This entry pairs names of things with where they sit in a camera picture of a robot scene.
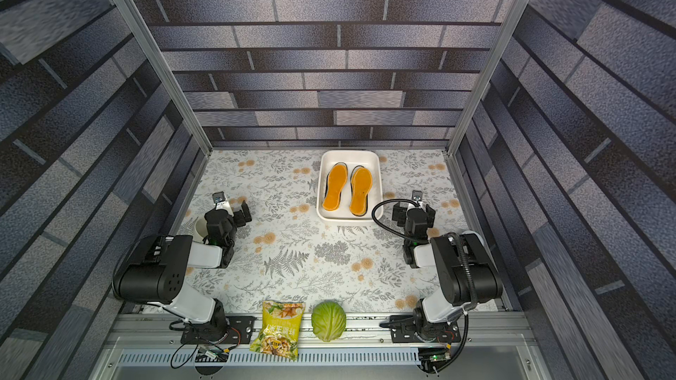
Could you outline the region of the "orange insole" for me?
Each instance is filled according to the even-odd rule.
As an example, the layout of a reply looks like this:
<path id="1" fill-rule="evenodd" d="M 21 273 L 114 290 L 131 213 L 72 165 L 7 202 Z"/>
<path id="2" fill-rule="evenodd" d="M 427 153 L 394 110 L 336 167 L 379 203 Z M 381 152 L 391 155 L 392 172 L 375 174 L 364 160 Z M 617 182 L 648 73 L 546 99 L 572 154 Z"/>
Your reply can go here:
<path id="1" fill-rule="evenodd" d="M 368 195 L 373 186 L 371 172 L 362 165 L 356 166 L 350 176 L 351 202 L 350 213 L 353 216 L 364 216 L 368 211 Z"/>
<path id="2" fill-rule="evenodd" d="M 343 162 L 335 164 L 327 174 L 326 188 L 322 208 L 335 211 L 340 207 L 342 191 L 348 180 L 348 168 Z"/>

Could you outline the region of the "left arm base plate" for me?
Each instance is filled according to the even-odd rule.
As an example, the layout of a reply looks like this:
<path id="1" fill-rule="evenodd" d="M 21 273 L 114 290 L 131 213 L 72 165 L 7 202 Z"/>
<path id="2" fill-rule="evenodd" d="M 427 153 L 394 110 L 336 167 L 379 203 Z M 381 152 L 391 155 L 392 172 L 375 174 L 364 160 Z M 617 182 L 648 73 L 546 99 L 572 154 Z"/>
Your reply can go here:
<path id="1" fill-rule="evenodd" d="M 188 324 L 182 333 L 182 345 L 249 344 L 255 317 L 228 316 L 205 324 Z"/>

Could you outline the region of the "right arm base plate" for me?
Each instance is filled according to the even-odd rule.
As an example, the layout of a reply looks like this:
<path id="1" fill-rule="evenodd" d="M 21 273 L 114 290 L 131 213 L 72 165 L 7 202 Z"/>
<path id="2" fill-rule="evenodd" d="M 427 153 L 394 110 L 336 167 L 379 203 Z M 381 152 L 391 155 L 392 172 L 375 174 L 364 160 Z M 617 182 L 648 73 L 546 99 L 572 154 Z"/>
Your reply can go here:
<path id="1" fill-rule="evenodd" d="M 461 332 L 456 322 L 452 324 L 427 322 L 417 323 L 413 315 L 392 315 L 381 322 L 380 327 L 389 330 L 395 344 L 461 342 Z"/>

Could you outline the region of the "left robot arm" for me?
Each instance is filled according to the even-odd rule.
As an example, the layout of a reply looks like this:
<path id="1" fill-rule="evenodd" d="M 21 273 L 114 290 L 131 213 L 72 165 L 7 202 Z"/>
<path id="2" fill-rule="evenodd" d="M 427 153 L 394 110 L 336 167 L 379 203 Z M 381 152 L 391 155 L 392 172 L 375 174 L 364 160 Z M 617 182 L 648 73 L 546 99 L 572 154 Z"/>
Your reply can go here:
<path id="1" fill-rule="evenodd" d="M 229 322 L 223 304 L 185 281 L 190 267 L 228 267 L 237 230 L 252 221 L 246 202 L 238 210 L 229 210 L 223 198 L 221 193 L 214 195 L 215 207 L 204 215 L 206 236 L 201 242 L 190 235 L 154 235 L 130 246 L 114 270 L 114 294 L 135 304 L 157 306 L 191 327 L 224 335 Z"/>

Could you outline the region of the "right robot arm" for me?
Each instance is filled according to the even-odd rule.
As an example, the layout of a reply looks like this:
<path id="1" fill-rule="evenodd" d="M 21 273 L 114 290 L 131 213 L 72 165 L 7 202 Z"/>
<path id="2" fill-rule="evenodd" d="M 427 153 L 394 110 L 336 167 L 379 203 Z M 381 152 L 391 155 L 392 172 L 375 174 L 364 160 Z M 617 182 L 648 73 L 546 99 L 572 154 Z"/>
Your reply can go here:
<path id="1" fill-rule="evenodd" d="M 415 307 L 413 324 L 423 329 L 450 324 L 478 304 L 501 297 L 503 283 L 477 232 L 430 237 L 434 210 L 428 205 L 394 204 L 392 220 L 402 228 L 403 256 L 412 268 L 433 267 L 439 287 Z"/>

